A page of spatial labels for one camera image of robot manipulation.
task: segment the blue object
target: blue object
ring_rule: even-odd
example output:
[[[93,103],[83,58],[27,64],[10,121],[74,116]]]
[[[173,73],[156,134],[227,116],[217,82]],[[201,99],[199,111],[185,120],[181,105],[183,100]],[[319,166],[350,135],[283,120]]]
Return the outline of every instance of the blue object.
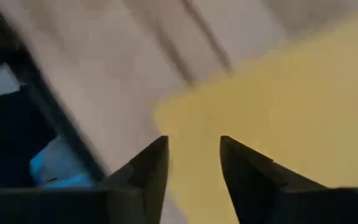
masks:
[[[38,186],[45,188],[92,187],[95,184],[60,136],[30,161],[30,174]]]

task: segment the dark blue fabric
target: dark blue fabric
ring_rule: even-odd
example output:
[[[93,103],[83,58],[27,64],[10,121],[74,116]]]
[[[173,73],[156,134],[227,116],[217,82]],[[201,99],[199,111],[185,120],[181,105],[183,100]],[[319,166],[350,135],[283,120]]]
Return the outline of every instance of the dark blue fabric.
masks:
[[[0,188],[35,186],[29,162],[55,137],[26,88],[0,96]]]

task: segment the yellow paper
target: yellow paper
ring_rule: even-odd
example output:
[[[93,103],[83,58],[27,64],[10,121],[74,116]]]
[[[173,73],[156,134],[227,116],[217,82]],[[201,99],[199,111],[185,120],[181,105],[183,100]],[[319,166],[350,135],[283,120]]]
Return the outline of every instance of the yellow paper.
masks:
[[[358,186],[358,19],[164,101],[155,115],[170,136],[168,187],[190,223],[238,223],[220,135],[325,186]]]

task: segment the yellow surface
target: yellow surface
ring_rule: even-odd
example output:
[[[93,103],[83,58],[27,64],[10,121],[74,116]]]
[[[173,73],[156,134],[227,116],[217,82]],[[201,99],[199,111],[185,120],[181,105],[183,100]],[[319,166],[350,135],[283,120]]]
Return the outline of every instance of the yellow surface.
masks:
[[[156,112],[170,136],[169,188],[190,223],[237,223],[223,134],[323,185],[358,186],[358,19],[246,67]]]

